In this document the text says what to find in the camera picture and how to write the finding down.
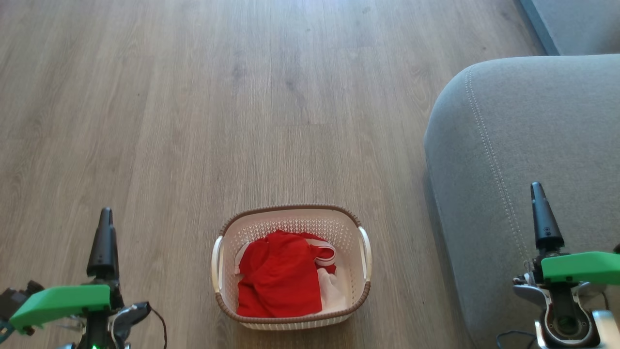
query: wooden floor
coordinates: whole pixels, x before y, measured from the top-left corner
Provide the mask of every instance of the wooden floor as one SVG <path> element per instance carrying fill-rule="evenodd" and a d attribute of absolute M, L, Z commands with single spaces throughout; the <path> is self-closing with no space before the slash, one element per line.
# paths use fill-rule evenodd
<path fill-rule="evenodd" d="M 470 64 L 539 52 L 512 0 L 0 2 L 0 288 L 86 282 L 111 206 L 127 302 L 169 348 L 466 348 L 422 137 Z M 215 303 L 237 212 L 338 204 L 371 237 L 343 324 L 253 332 Z M 48 327 L 7 348 L 78 339 Z M 159 348 L 157 318 L 135 348 Z"/>

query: gray upholstery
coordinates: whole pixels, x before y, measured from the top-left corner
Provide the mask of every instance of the gray upholstery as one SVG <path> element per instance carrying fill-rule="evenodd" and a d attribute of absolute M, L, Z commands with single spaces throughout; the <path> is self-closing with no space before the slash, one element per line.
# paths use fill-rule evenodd
<path fill-rule="evenodd" d="M 620 1 L 521 0 L 550 55 L 620 52 Z"/>
<path fill-rule="evenodd" d="M 470 66 L 439 96 L 424 143 L 477 347 L 494 348 L 499 332 L 533 330 L 538 315 L 511 290 L 523 261 L 537 255 L 531 182 L 543 184 L 567 252 L 620 243 L 620 55 Z M 515 343 L 505 347 L 524 348 L 527 340 Z"/>

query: white cloth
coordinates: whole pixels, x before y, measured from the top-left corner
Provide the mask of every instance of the white cloth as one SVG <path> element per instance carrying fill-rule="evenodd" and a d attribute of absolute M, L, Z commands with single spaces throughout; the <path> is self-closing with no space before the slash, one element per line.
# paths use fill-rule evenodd
<path fill-rule="evenodd" d="M 325 268 L 317 270 L 319 286 L 321 288 L 321 305 L 323 310 L 317 314 L 327 314 L 347 309 L 347 298 L 338 289 L 336 275 L 330 274 Z"/>

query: black cable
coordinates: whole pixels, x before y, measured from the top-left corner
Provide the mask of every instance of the black cable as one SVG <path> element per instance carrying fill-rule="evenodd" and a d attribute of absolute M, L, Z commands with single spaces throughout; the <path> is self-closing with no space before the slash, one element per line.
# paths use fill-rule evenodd
<path fill-rule="evenodd" d="M 536 343 L 536 338 L 532 338 L 532 340 L 529 342 L 527 349 L 531 349 L 532 345 L 534 345 L 534 343 Z"/>
<path fill-rule="evenodd" d="M 605 294 L 605 292 L 601 292 L 601 294 L 603 295 L 603 299 L 605 300 L 605 310 L 609 310 L 609 299 L 607 299 L 607 295 Z"/>
<path fill-rule="evenodd" d="M 151 308 L 151 311 L 157 315 L 159 320 L 161 320 L 161 324 L 164 326 L 164 349 L 166 349 L 168 347 L 168 330 L 166 329 L 166 321 L 164 321 L 164 317 L 158 313 L 157 310 Z"/>
<path fill-rule="evenodd" d="M 511 331 L 507 331 L 504 333 L 500 333 L 495 337 L 495 342 L 497 344 L 497 348 L 502 349 L 502 344 L 500 343 L 500 338 L 506 335 L 526 335 L 526 336 L 530 336 L 532 337 L 532 341 L 529 343 L 528 345 L 528 349 L 531 348 L 532 344 L 536 341 L 536 335 L 530 332 L 525 332 L 525 331 L 519 331 L 519 330 L 511 330 Z"/>

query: basket rim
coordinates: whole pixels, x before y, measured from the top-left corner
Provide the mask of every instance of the basket rim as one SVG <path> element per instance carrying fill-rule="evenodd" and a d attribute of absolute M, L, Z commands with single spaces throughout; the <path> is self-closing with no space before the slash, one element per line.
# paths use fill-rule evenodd
<path fill-rule="evenodd" d="M 267 206 L 260 209 L 251 209 L 247 211 L 243 211 L 233 218 L 229 219 L 222 229 L 219 231 L 219 236 L 225 236 L 228 228 L 235 223 L 235 221 L 239 220 L 242 217 L 246 217 L 252 214 L 259 214 L 265 212 L 273 212 L 273 211 L 288 211 L 288 210 L 298 210 L 298 209 L 326 209 L 332 211 L 339 211 L 347 215 L 351 220 L 355 223 L 355 225 L 359 228 L 361 227 L 361 222 L 358 217 L 353 214 L 348 209 L 338 206 L 338 205 L 330 205 L 330 204 L 292 204 L 292 205 L 283 205 L 283 206 Z M 367 281 L 364 284 L 364 291 L 362 292 L 360 298 L 349 308 L 345 310 L 341 310 L 338 312 L 328 313 L 328 314 L 311 314 L 299 317 L 246 317 L 240 316 L 236 312 L 233 312 L 225 303 L 224 299 L 220 292 L 215 293 L 215 299 L 218 302 L 220 309 L 230 317 L 232 320 L 237 322 L 242 322 L 245 324 L 296 324 L 300 322 L 311 322 L 311 321 L 321 321 L 332 319 L 334 317 L 341 317 L 345 315 L 350 315 L 354 313 L 357 309 L 361 307 L 362 304 L 368 298 L 368 293 L 370 292 L 370 281 Z"/>
<path fill-rule="evenodd" d="M 292 205 L 283 205 L 283 206 L 267 206 L 267 207 L 263 207 L 260 209 L 251 209 L 251 210 L 243 211 L 235 215 L 233 218 L 230 218 L 224 224 L 222 229 L 219 231 L 219 235 L 220 236 L 226 235 L 228 228 L 230 228 L 230 226 L 233 223 L 235 223 L 240 218 L 246 217 L 248 215 L 273 212 L 273 211 L 289 211 L 289 210 L 304 210 L 304 209 L 325 209 L 325 210 L 339 211 L 349 216 L 349 218 L 351 218 L 351 220 L 355 223 L 355 226 L 357 226 L 358 228 L 361 227 L 361 222 L 358 219 L 358 217 L 355 214 L 353 214 L 351 211 L 349 211 L 348 209 L 342 206 L 329 205 L 329 204 L 303 204 L 303 205 L 292 204 Z"/>

